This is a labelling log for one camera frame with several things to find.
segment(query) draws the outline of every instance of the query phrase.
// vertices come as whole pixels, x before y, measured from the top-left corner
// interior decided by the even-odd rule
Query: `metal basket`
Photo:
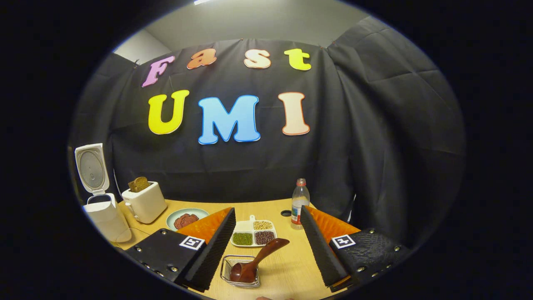
[[[237,263],[249,263],[254,260],[254,256],[251,255],[226,255],[222,258],[222,266],[220,267],[220,278],[225,282],[231,284],[234,287],[241,288],[258,288],[261,286],[259,282],[259,270],[255,275],[255,281],[252,283],[235,282],[230,280],[231,268]]]

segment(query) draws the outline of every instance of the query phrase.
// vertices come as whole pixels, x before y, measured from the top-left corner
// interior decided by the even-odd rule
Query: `wooden spoon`
[[[285,246],[286,244],[290,243],[289,240],[286,239],[273,239],[270,242],[268,242],[261,251],[257,254],[255,259],[249,263],[243,264],[243,263],[237,263],[235,264],[230,271],[230,280],[234,282],[244,282],[244,283],[252,283],[255,281],[255,276],[257,274],[257,265],[260,261],[262,261],[265,257],[271,255],[279,248]]]

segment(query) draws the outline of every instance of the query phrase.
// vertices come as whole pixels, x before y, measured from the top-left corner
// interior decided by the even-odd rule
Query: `white plate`
[[[257,221],[263,221],[263,222],[269,222],[272,224],[271,229],[263,229],[263,230],[254,230],[254,222]],[[233,233],[251,233],[252,234],[252,244],[251,245],[237,245],[233,243],[233,233],[231,234],[230,241],[235,247],[262,247],[264,245],[258,245],[255,243],[255,233],[258,231],[272,231],[274,233],[274,238],[278,238],[278,234],[276,233],[276,228],[274,227],[274,223],[272,223],[269,220],[256,220],[254,215],[250,215],[250,220],[248,221],[239,221],[235,224],[235,229],[233,229]]]
[[[174,222],[179,217],[181,217],[181,216],[183,216],[185,214],[190,214],[190,215],[195,214],[198,217],[199,220],[209,216],[207,211],[205,211],[203,209],[199,209],[199,208],[184,208],[184,209],[180,209],[180,210],[177,210],[177,211],[171,213],[167,217],[167,227],[170,228],[171,230],[177,231],[176,227],[174,227]]]

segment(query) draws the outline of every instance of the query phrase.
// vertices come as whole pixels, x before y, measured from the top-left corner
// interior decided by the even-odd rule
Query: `divided tray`
[[[254,222],[267,222],[272,225],[271,229],[266,230],[255,230],[254,229]],[[270,231],[274,233],[274,238],[276,239],[278,237],[278,234],[276,233],[276,228],[274,227],[274,223],[272,223],[269,220],[256,220],[254,215],[250,215],[250,220],[248,221],[239,221],[235,224],[235,229],[233,230],[233,234],[231,235],[231,243],[236,247],[262,247],[265,244],[257,244],[255,241],[255,233],[261,232],[261,231]],[[252,244],[251,245],[238,245],[233,242],[233,235],[235,233],[250,233],[252,235]]]

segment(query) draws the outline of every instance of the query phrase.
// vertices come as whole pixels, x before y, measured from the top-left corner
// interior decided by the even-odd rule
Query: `water bottle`
[[[290,217],[290,225],[292,228],[297,230],[303,229],[302,223],[300,223],[300,214],[302,206],[309,206],[310,201],[309,190],[305,187],[305,179],[299,178],[296,181],[296,188],[293,193],[293,208]]]

